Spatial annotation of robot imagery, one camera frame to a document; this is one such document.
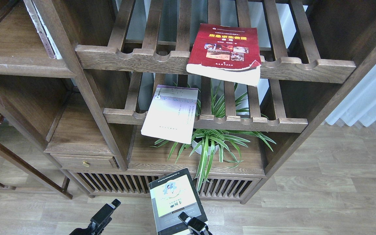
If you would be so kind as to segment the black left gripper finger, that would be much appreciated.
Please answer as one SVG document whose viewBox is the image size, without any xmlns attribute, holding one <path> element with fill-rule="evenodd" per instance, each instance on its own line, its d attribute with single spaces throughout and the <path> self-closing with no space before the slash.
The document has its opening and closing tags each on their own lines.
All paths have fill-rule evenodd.
<svg viewBox="0 0 376 235">
<path fill-rule="evenodd" d="M 208 225 L 197 217 L 190 217 L 185 212 L 179 214 L 179 219 L 194 235 L 213 235 Z"/>
</svg>

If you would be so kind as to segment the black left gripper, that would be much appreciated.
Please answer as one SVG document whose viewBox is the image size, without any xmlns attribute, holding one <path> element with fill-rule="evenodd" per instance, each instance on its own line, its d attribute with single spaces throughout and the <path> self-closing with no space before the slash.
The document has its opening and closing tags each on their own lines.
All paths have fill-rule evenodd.
<svg viewBox="0 0 376 235">
<path fill-rule="evenodd" d="M 87 228 L 76 228 L 70 235 L 99 235 L 112 220 L 111 215 L 121 205 L 121 201 L 114 199 L 105 204 L 90 220 Z"/>
</svg>

